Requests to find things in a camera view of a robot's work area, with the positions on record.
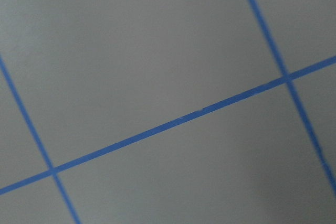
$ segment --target blue tape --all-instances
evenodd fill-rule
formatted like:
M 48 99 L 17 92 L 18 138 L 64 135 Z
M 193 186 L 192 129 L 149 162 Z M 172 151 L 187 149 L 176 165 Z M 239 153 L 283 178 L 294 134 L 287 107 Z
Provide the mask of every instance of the blue tape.
M 292 81 L 292 78 L 291 78 L 291 75 L 288 74 L 288 71 L 287 71 L 287 68 L 286 68 L 286 65 L 285 65 L 285 62 L 284 60 L 282 59 L 282 56 L 280 54 L 280 51 L 278 50 L 277 48 L 277 45 L 275 43 L 275 40 L 273 39 L 272 35 L 271 35 L 271 32 L 270 32 L 270 29 L 268 28 L 267 26 L 267 23 L 266 23 L 266 20 L 264 19 L 264 17 L 262 16 L 262 13 L 261 13 L 261 10 L 256 2 L 256 0 L 248 0 L 249 4 L 250 4 L 250 7 L 260 25 L 260 29 L 264 35 L 264 38 L 273 54 L 273 57 L 277 63 L 277 66 L 279 68 L 279 70 L 281 71 L 283 77 L 285 78 L 286 80 L 286 85 L 287 85 L 287 88 L 289 90 L 289 93 L 295 103 L 295 106 L 299 112 L 299 115 L 301 117 L 301 120 L 306 128 L 306 131 L 308 132 L 309 134 L 309 137 L 310 137 L 310 141 L 315 149 L 315 152 L 322 164 L 322 167 L 324 169 L 324 172 L 328 178 L 328 181 L 330 183 L 330 186 L 333 190 L 333 193 L 334 193 L 334 196 L 336 197 L 336 181 L 335 181 L 335 177 L 332 173 L 332 170 L 330 168 L 330 165 L 328 164 L 327 162 L 327 159 L 325 158 L 324 154 L 323 154 L 323 151 L 322 151 L 322 147 L 318 141 L 318 138 L 314 132 L 314 129 L 313 129 L 313 126 L 308 118 L 308 115 L 304 109 L 304 106 L 300 100 L 300 97 L 298 95 L 298 92 L 293 84 L 293 81 Z
M 80 224 L 81 222 L 80 222 L 79 217 L 78 217 L 78 215 L 75 211 L 75 208 L 73 207 L 73 205 L 70 201 L 70 198 L 69 198 L 69 196 L 67 195 L 67 193 L 64 189 L 63 184 L 61 183 L 57 174 L 54 171 L 54 167 L 53 167 L 53 164 L 51 162 L 51 159 L 49 158 L 49 155 L 48 155 L 48 153 L 47 153 L 47 151 L 46 151 L 46 149 L 45 149 L 45 147 L 44 147 L 44 145 L 43 145 L 35 127 L 34 127 L 34 125 L 33 125 L 33 122 L 31 121 L 31 119 L 29 117 L 29 114 L 28 114 L 28 112 L 27 112 L 27 110 L 26 110 L 26 108 L 23 104 L 23 101 L 22 101 L 19 93 L 17 92 L 17 89 L 14 85 L 14 82 L 12 81 L 12 78 L 10 77 L 10 74 L 9 74 L 7 68 L 6 68 L 5 62 L 2 60 L 1 55 L 0 55 L 0 68 L 1 68 L 1 71 L 4 75 L 4 78 L 5 78 L 5 80 L 8 84 L 8 87 L 11 90 L 11 93 L 12 93 L 14 99 L 15 99 L 15 102 L 16 102 L 17 106 L 19 107 L 19 109 L 21 111 L 21 114 L 22 114 L 22 116 L 23 116 L 23 118 L 24 118 L 24 120 L 27 124 L 27 127 L 28 127 L 28 129 L 29 129 L 29 131 L 30 131 L 30 133 L 31 133 L 31 135 L 32 135 L 32 137 L 33 137 L 33 139 L 34 139 L 34 141 L 35 141 L 35 143 L 36 143 L 44 161 L 45 161 L 45 163 L 46 163 L 46 165 L 48 166 L 50 173 L 52 174 L 52 176 L 54 178 L 56 186 L 58 187 L 58 189 L 59 189 L 59 191 L 62 195 L 62 198 L 63 198 L 64 202 L 66 203 L 68 209 L 69 209 L 69 212 L 70 212 L 73 220 L 75 221 L 76 224 Z
M 310 73 L 313 73 L 315 71 L 318 71 L 320 69 L 323 69 L 323 68 L 328 67 L 328 66 L 330 66 L 332 64 L 335 64 L 335 63 L 336 63 L 336 56 L 333 56 L 333 57 L 328 58 L 326 60 L 317 62 L 317 63 L 315 63 L 315 64 L 313 64 L 311 66 L 308 66 L 306 68 L 303 68 L 303 69 L 300 69 L 300 70 L 298 70 L 296 72 L 293 72 L 293 73 L 290 74 L 290 77 L 292 79 L 298 79 L 300 77 L 306 76 L 306 75 L 308 75 Z M 198 117 L 200 117 L 202 115 L 205 115 L 207 113 L 211 113 L 212 111 L 219 110 L 221 108 L 224 108 L 225 106 L 229 106 L 230 104 L 239 102 L 241 100 L 244 100 L 244 99 L 249 98 L 251 96 L 257 95 L 259 93 L 263 93 L 263 92 L 265 92 L 267 90 L 270 90 L 270 89 L 275 88 L 275 87 L 277 87 L 279 85 L 282 85 L 285 82 L 286 81 L 285 81 L 284 78 L 275 79 L 275 80 L 273 80 L 273 81 L 271 81 L 269 83 L 257 86 L 255 88 L 247 90 L 247 91 L 245 91 L 243 93 L 240 93 L 238 95 L 235 95 L 233 97 L 225 99 L 225 100 L 223 100 L 221 102 L 218 102 L 218 103 L 215 103 L 213 105 L 210 105 L 209 107 L 206 107 L 206 108 L 204 108 L 204 109 L 201 110 L 201 111 L 203 111 L 204 114 L 200 113 L 201 111 L 196 111 L 196 112 L 190 113 L 188 115 L 185 115 L 185 116 L 183 116 L 181 118 L 185 118 L 185 120 L 188 119 L 188 121 L 190 121 L 192 119 L 198 118 Z M 160 128 L 161 131 L 154 130 L 155 128 L 150 129 L 150 130 L 145 131 L 143 133 L 140 133 L 140 134 L 138 134 L 136 136 L 133 136 L 131 138 L 123 140 L 121 142 L 118 142 L 118 143 L 112 144 L 110 146 L 107 146 L 107 147 L 105 147 L 103 149 L 100 149 L 100 150 L 98 150 L 96 152 L 90 153 L 88 155 L 82 156 L 80 158 L 74 159 L 74 160 L 69 161 L 69 162 L 67 162 L 65 164 L 62 164 L 60 166 L 57 166 L 56 168 L 54 168 L 54 172 L 62 172 L 63 170 L 70 169 L 70 168 L 72 168 L 74 166 L 80 165 L 80 164 L 82 164 L 84 162 L 90 161 L 90 160 L 92 160 L 94 158 L 97 158 L 99 156 L 102 156 L 104 154 L 113 152 L 113 151 L 118 150 L 118 149 L 120 149 L 122 147 L 130 145 L 130 144 L 135 143 L 137 141 L 140 141 L 142 139 L 145 139 L 146 137 L 149 137 L 151 135 L 158 134 L 158 133 L 164 131 L 165 129 L 170 129 L 170 128 L 174 127 L 174 125 L 176 126 L 176 125 L 182 124 L 184 122 L 179 121 L 179 120 L 181 120 L 181 118 L 173 120 L 172 121 L 173 123 L 171 125 L 169 125 L 169 122 L 163 124 L 163 125 L 166 125 L 166 126 L 161 127 Z M 1 194 L 5 194 L 5 193 L 7 193 L 9 191 L 18 189 L 20 187 L 29 185 L 29 184 L 31 184 L 33 182 L 36 182 L 36 181 L 41 180 L 41 179 L 44 179 L 44 178 L 46 178 L 48 176 L 51 176 L 51 175 L 52 175 L 52 173 L 50 171 L 46 171 L 46 172 L 37 174 L 35 176 L 32 176 L 30 178 L 23 179 L 23 180 L 21 180 L 19 182 L 16 182 L 16 183 L 12 184 L 12 185 L 9 185 L 9 186 L 6 186 L 4 188 L 1 188 L 0 189 L 0 195 Z

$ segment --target gray background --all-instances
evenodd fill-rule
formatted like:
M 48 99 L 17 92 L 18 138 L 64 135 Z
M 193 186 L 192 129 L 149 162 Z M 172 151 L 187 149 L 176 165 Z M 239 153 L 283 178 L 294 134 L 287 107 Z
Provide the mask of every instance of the gray background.
M 336 54 L 335 0 L 257 0 L 289 71 Z M 246 0 L 0 0 L 0 51 L 55 166 L 280 76 Z M 335 171 L 336 66 L 295 81 Z M 0 77 L 0 188 L 46 170 Z M 83 223 L 334 223 L 286 86 L 60 173 Z M 1 223 L 72 223 L 51 178 Z

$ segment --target blue line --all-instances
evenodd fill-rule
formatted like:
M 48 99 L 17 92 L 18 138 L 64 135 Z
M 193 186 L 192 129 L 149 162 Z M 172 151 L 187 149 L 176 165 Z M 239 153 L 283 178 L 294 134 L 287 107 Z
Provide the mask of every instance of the blue line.
M 261 13 L 261 10 L 256 2 L 256 0 L 248 0 L 250 6 L 251 6 L 251 9 L 260 25 L 260 28 L 261 28 L 261 31 L 267 41 L 267 44 L 273 54 L 273 57 L 278 65 L 278 68 L 279 70 L 281 71 L 283 77 L 285 78 L 286 80 L 286 85 L 288 87 L 288 90 L 292 96 L 292 99 L 296 105 L 296 108 L 300 114 L 300 117 L 301 117 L 301 120 L 306 128 L 306 131 L 308 132 L 309 134 L 309 137 L 310 137 L 310 140 L 311 140 L 311 143 L 315 149 L 315 152 L 322 164 L 322 167 L 324 169 L 324 172 L 328 178 L 328 181 L 330 183 L 330 186 L 333 190 L 333 193 L 336 197 L 336 181 L 335 181 L 335 177 L 332 173 L 332 170 L 330 168 L 330 165 L 328 164 L 327 162 L 327 159 L 325 158 L 324 154 L 323 154 L 323 151 L 322 151 L 322 147 L 318 141 L 318 138 L 314 132 L 314 129 L 313 129 L 313 126 L 308 118 L 308 115 L 303 107 L 303 104 L 300 100 L 300 97 L 298 95 L 298 92 L 293 84 L 293 81 L 291 79 L 291 76 L 288 74 L 288 71 L 287 71 L 287 68 L 286 68 L 286 65 L 285 65 L 285 62 L 284 60 L 282 59 L 282 56 L 280 54 L 280 51 L 278 50 L 277 46 L 276 46 L 276 43 L 275 43 L 275 40 L 273 39 L 272 35 L 271 35 L 271 32 L 270 32 L 270 29 L 268 28 L 267 26 L 267 23 L 266 23 L 266 20 L 264 19 L 264 17 L 262 16 L 262 13 Z
M 298 79 L 298 78 L 300 78 L 300 77 L 302 77 L 302 76 L 306 76 L 306 75 L 308 75 L 308 74 L 310 74 L 310 73 L 313 73 L 313 72 L 315 72 L 315 71 L 318 71 L 318 70 L 320 70 L 320 69 L 323 69 L 323 68 L 328 67 L 328 66 L 330 66 L 330 65 L 332 65 L 332 64 L 335 64 L 335 63 L 336 63 L 336 56 L 333 56 L 333 57 L 328 58 L 328 59 L 326 59 L 326 60 L 317 62 L 317 63 L 315 63 L 315 64 L 313 64 L 313 65 L 311 65 L 311 66 L 308 66 L 308 67 L 306 67 L 306 68 L 303 68 L 303 69 L 300 69 L 300 70 L 298 70 L 298 71 L 296 71 L 296 72 L 293 72 L 293 73 L 290 74 L 290 76 L 291 76 L 292 79 Z M 260 86 L 258 86 L 258 87 L 255 87 L 255 88 L 252 88 L 252 89 L 250 89 L 250 90 L 247 90 L 247 91 L 245 91 L 245 92 L 243 92 L 243 93 L 241 93 L 241 94 L 238 94 L 238 95 L 235 95 L 235 96 L 233 96 L 233 97 L 231 97 L 231 98 L 225 99 L 225 100 L 222 101 L 222 105 L 224 105 L 224 104 L 225 104 L 225 101 L 226 101 L 226 104 L 227 104 L 227 105 L 225 105 L 225 106 L 228 106 L 228 105 L 233 104 L 233 103 L 235 103 L 235 102 L 239 102 L 239 101 L 241 101 L 241 100 L 243 100 L 243 99 L 249 98 L 249 97 L 251 97 L 251 96 L 253 96 L 253 95 L 256 95 L 256 94 L 265 92 L 265 91 L 267 91 L 267 90 L 270 90 L 270 89 L 272 89 L 272 88 L 275 88 L 275 87 L 277 87 L 277 86 L 279 86 L 279 85 L 281 85 L 281 84 L 284 84 L 284 83 L 285 83 L 285 79 L 284 79 L 284 78 L 278 78 L 278 79 L 275 79 L 275 80 L 271 81 L 270 83 L 267 83 L 267 84 L 264 84 L 264 85 L 260 85 Z M 213 108 L 213 109 L 214 109 L 214 111 L 215 111 L 215 110 L 221 109 L 221 108 L 223 108 L 223 107 L 218 106 L 217 109 L 214 109 L 214 108 Z M 105 147 L 105 148 L 103 148 L 103 149 L 101 149 L 101 150 L 99 150 L 99 151 L 96 151 L 96 152 L 100 152 L 100 154 L 101 154 L 100 156 L 102 156 L 102 155 L 104 155 L 104 154 L 113 152 L 113 151 L 115 151 L 115 150 L 120 149 L 121 147 L 124 147 L 124 146 L 127 146 L 127 145 L 131 144 L 131 142 L 128 142 L 128 144 L 127 144 L 127 142 L 124 142 L 124 141 L 126 141 L 126 140 L 123 140 L 123 141 L 117 143 L 117 144 L 119 144 L 119 145 L 117 145 L 117 144 L 112 144 L 112 145 L 107 146 L 107 147 Z M 93 153 L 91 153 L 91 154 L 85 155 L 85 156 L 83 156 L 83 157 L 80 157 L 80 158 L 77 158 L 77 159 L 75 159 L 75 160 L 69 161 L 69 162 L 67 162 L 67 163 L 65 163 L 65 164 L 62 164 L 62 165 L 60 165 L 60 166 L 54 168 L 54 171 L 55 171 L 55 172 L 62 172 L 63 170 L 70 169 L 70 168 L 72 168 L 72 167 L 74 167 L 74 166 L 80 165 L 80 164 L 82 164 L 82 163 L 84 163 L 84 162 L 87 162 L 87 161 L 89 161 L 89 160 L 92 160 L 92 159 L 94 159 L 94 158 L 97 158 L 97 157 L 99 157 L 99 156 L 94 155 L 94 153 L 96 153 L 96 152 L 93 152 Z M 19 181 L 19 182 L 16 182 L 16 183 L 12 184 L 12 185 L 9 185 L 9 186 L 6 186 L 6 187 L 4 187 L 4 188 L 1 188 L 1 189 L 0 189 L 0 195 L 1 195 L 1 194 L 5 194 L 5 193 L 7 193 L 7 192 L 9 192 L 9 191 L 15 190 L 15 189 L 17 189 L 17 188 L 20 188 L 20 187 L 29 185 L 30 183 L 33 183 L 33 182 L 36 182 L 36 181 L 38 181 L 38 180 L 44 179 L 44 178 L 46 178 L 46 177 L 48 177 L 48 176 L 51 176 L 51 175 L 52 175 L 52 173 L 51 173 L 50 171 L 46 171 L 46 172 L 37 174 L 37 175 L 35 175 L 35 176 L 33 176 L 33 177 L 26 178 L 26 179 L 24 179 L 24 180 L 21 180 L 21 181 Z
M 8 84 L 8 87 L 12 92 L 12 95 L 15 99 L 15 102 L 16 102 L 17 106 L 19 107 L 19 109 L 21 111 L 21 114 L 22 114 L 22 116 L 23 116 L 23 118 L 24 118 L 24 120 L 25 120 L 25 122 L 28 126 L 28 129 L 29 129 L 31 135 L 33 136 L 33 139 L 34 139 L 39 151 L 41 152 L 41 155 L 42 155 L 45 163 L 47 164 L 50 172 L 53 175 L 54 181 L 55 181 L 55 183 L 56 183 L 56 185 L 57 185 L 57 187 L 58 187 L 58 189 L 59 189 L 59 191 L 60 191 L 60 193 L 63 197 L 64 202 L 66 203 L 66 205 L 69 209 L 69 212 L 70 212 L 73 220 L 75 221 L 76 224 L 80 224 L 81 222 L 79 220 L 79 217 L 78 217 L 78 215 L 77 215 L 77 213 L 76 213 L 76 211 L 75 211 L 75 209 L 74 209 L 74 207 L 73 207 L 73 205 L 70 201 L 69 196 L 67 195 L 67 193 L 64 189 L 64 186 L 62 185 L 61 181 L 59 180 L 57 174 L 54 171 L 54 167 L 53 167 L 53 164 L 51 162 L 51 159 L 49 158 L 48 153 L 47 153 L 45 147 L 43 146 L 43 143 L 42 143 L 39 135 L 37 134 L 37 131 L 36 131 L 34 125 L 33 125 L 33 122 L 31 121 L 31 119 L 29 117 L 29 114 L 28 114 L 28 112 L 27 112 L 27 110 L 26 110 L 26 108 L 23 104 L 23 101 L 22 101 L 19 93 L 17 92 L 17 89 L 14 85 L 14 82 L 12 81 L 12 78 L 10 77 L 10 74 L 9 74 L 7 68 L 6 68 L 5 62 L 3 61 L 1 55 L 0 55 L 0 68 L 1 68 L 1 71 L 4 75 L 4 78 L 5 78 L 5 80 Z

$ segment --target tile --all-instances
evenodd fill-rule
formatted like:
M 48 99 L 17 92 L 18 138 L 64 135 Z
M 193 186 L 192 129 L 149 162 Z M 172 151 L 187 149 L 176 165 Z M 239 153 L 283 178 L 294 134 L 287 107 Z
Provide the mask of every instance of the tile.
M 56 165 L 279 76 L 245 0 L 0 0 L 0 48 Z
M 334 223 L 286 87 L 60 173 L 83 223 Z
M 0 73 L 0 188 L 47 167 Z
M 336 55 L 336 0 L 257 0 L 290 71 Z
M 73 223 L 51 178 L 1 195 L 0 222 L 6 224 Z
M 336 66 L 295 81 L 323 152 L 336 173 Z

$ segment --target floor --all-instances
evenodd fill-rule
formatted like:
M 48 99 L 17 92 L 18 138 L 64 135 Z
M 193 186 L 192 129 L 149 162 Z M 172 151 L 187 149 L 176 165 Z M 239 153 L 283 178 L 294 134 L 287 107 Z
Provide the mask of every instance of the floor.
M 336 0 L 0 0 L 1 223 L 335 223 Z

